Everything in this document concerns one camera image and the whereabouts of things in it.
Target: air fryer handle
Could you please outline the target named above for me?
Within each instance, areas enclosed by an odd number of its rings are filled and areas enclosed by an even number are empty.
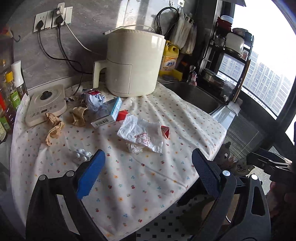
[[[107,60],[100,60],[94,62],[93,71],[93,88],[99,87],[100,72],[103,68],[106,68],[108,64]]]

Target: blue gripper pad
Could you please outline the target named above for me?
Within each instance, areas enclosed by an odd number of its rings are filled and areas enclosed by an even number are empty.
[[[105,153],[102,150],[97,151],[94,154],[94,156],[90,160],[90,165],[79,178],[77,188],[77,197],[79,199],[82,199],[84,196],[89,195],[89,192],[92,189],[96,179],[98,178],[100,171],[105,165],[105,161]]]
[[[208,194],[217,199],[219,196],[218,181],[207,162],[208,160],[199,149],[193,150],[192,164],[200,176],[200,180],[202,181]]]

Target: black plug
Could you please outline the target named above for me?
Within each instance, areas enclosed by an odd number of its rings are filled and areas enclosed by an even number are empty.
[[[61,15],[58,16],[57,19],[56,19],[56,24],[57,24],[57,26],[60,27],[61,24],[63,23],[63,21],[64,21],[64,20],[63,20],[62,16],[61,16]]]
[[[40,21],[37,23],[36,28],[40,31],[41,28],[43,27],[43,25],[44,25],[43,21],[40,20]]]

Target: green label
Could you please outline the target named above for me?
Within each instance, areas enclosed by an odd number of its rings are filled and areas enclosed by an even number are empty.
[[[8,122],[7,122],[6,118],[5,118],[5,116],[1,117],[1,118],[0,118],[0,121],[1,121],[1,123],[2,123],[2,125],[4,126],[4,129],[5,129],[6,131],[10,131],[10,130],[11,130],[11,128],[10,128],[10,126],[9,126],[9,124],[8,124]]]
[[[20,105],[20,97],[17,91],[10,94],[10,99],[12,101],[13,107],[17,110],[18,106]]]
[[[6,131],[0,122],[0,141],[3,141],[6,136]]]

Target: crumpled brown paper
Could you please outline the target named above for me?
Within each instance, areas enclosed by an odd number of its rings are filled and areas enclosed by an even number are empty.
[[[48,135],[46,137],[46,144],[48,146],[51,146],[51,144],[52,144],[51,138],[54,138],[54,139],[59,138],[62,129],[65,127],[65,123],[62,122],[58,117],[56,117],[52,113],[46,113],[46,116],[47,116],[48,120],[52,123],[52,125],[54,126],[48,132]]]
[[[74,107],[73,108],[73,118],[74,122],[72,123],[75,126],[85,126],[85,119],[83,117],[84,112],[87,110],[87,108],[84,107]]]

